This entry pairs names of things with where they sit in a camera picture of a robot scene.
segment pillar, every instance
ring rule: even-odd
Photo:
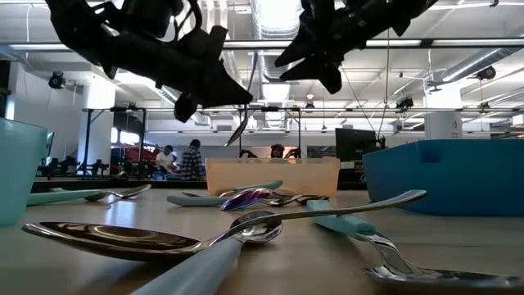
[[[97,77],[90,85],[84,86],[85,108],[106,109],[115,106],[115,86],[103,78]],[[100,159],[103,163],[111,162],[111,128],[113,113],[105,111],[102,114],[94,111],[91,115],[91,131],[87,164],[93,164]],[[79,131],[79,162],[84,161],[88,113],[82,112]]]
[[[434,80],[440,80],[440,73],[434,74]],[[437,87],[440,91],[430,92],[435,88],[426,87],[424,107],[461,108],[460,86],[458,82]],[[462,117],[459,112],[428,112],[425,116],[426,139],[462,138]]]

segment man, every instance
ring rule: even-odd
[[[202,155],[199,148],[200,140],[193,139],[189,143],[189,149],[183,153],[180,171],[183,180],[202,180]]]
[[[271,157],[282,159],[284,157],[284,146],[280,143],[271,146]]]
[[[165,173],[174,173],[177,170],[177,167],[173,165],[176,161],[176,157],[173,156],[173,147],[166,145],[163,152],[159,152],[156,155],[156,166],[163,170]]]

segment plastic cup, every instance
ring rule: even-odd
[[[0,118],[0,226],[24,215],[46,140],[42,127]]]

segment plaid shirt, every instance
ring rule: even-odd
[[[194,147],[190,147],[186,152],[183,153],[182,157],[182,169],[180,174],[184,180],[200,180],[202,179],[201,173],[202,156],[200,152]]]

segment wooden table surface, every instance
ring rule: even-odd
[[[207,239],[245,211],[168,203],[176,190],[152,189],[133,200],[63,202],[27,209],[16,226],[0,228],[1,294],[127,294],[169,269],[81,252],[20,230],[26,222],[122,225]],[[205,191],[192,190],[194,193]],[[366,192],[340,191],[338,206],[368,202]],[[253,206],[250,210],[267,207]],[[271,211],[304,210],[298,206]],[[524,218],[421,216],[400,209],[359,214],[418,266],[524,277]],[[286,220],[281,236],[245,247],[219,295],[397,294],[360,272],[381,264],[374,248],[314,225]]]

